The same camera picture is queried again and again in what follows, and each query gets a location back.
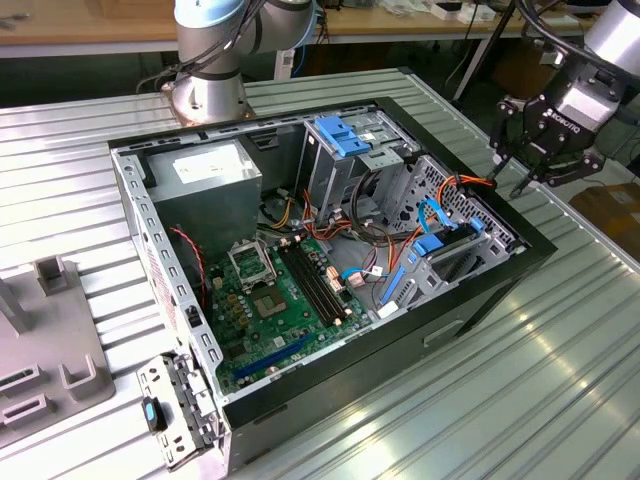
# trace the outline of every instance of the aluminum table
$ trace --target aluminum table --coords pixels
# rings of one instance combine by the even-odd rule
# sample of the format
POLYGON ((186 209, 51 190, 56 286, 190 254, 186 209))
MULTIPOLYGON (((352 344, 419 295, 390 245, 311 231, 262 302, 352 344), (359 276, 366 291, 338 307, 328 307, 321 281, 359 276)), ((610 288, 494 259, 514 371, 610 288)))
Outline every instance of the aluminum table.
MULTIPOLYGON (((382 70, 247 85, 258 114, 391 96, 478 174, 486 136, 417 77, 382 70)), ((0 273, 77 262, 110 400, 0 450, 0 478, 166 478, 134 371, 170 348, 105 141, 178 127, 160 95, 0 110, 0 273)), ((517 165, 498 177, 506 195, 517 165)), ((511 202, 558 252, 476 330, 236 479, 640 476, 640 268, 545 188, 511 202)), ((171 478, 206 478, 200 457, 171 478)))

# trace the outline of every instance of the gray plastic holder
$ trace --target gray plastic holder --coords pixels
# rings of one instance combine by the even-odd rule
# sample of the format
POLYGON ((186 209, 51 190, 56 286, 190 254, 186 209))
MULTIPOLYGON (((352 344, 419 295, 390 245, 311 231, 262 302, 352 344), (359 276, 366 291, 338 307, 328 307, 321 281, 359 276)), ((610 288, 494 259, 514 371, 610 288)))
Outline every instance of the gray plastic holder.
POLYGON ((72 262, 0 279, 0 448, 115 393, 72 262))

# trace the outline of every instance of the motherboard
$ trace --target motherboard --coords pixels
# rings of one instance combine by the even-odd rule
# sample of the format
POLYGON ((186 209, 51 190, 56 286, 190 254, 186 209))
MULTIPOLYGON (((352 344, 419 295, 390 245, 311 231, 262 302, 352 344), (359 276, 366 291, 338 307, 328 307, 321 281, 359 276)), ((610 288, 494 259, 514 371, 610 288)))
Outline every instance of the motherboard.
POLYGON ((250 242, 209 269, 214 302, 209 323, 224 353, 216 371, 224 393, 371 323, 346 286, 332 284, 331 271, 312 238, 271 247, 250 242))

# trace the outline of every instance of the green motherboard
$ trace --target green motherboard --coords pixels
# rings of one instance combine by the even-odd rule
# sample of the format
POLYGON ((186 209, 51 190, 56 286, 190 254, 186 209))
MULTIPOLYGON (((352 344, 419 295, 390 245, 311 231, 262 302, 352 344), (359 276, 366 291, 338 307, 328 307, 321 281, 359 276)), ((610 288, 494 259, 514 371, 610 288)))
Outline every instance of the green motherboard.
POLYGON ((257 254, 246 251, 239 258, 234 257, 236 266, 227 257, 210 269, 214 285, 210 325, 224 354, 216 376, 225 394, 238 391, 371 323, 358 300, 346 290, 331 292, 346 312, 343 320, 326 321, 326 312, 323 316, 318 299, 307 298, 315 296, 318 288, 309 290, 307 286, 305 290, 296 278, 306 283, 312 276, 316 282, 321 280, 328 285, 325 272, 330 262, 314 239, 303 240, 297 248, 301 249, 299 255, 309 259, 305 266, 314 266, 315 274, 307 270, 300 277, 298 264, 285 258, 282 247, 270 247, 266 251, 276 278, 269 282, 271 285, 257 284, 248 293, 246 289, 243 291, 236 267, 243 278, 262 272, 267 267, 257 254))

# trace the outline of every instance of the cardboard box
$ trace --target cardboard box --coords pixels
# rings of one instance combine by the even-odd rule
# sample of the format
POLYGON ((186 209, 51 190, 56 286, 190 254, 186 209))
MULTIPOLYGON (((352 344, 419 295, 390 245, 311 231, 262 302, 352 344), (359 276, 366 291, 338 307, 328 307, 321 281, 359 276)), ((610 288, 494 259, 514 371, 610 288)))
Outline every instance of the cardboard box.
POLYGON ((587 188, 569 204, 640 261, 640 185, 587 188))
POLYGON ((105 18, 173 19, 174 0, 99 0, 105 18))

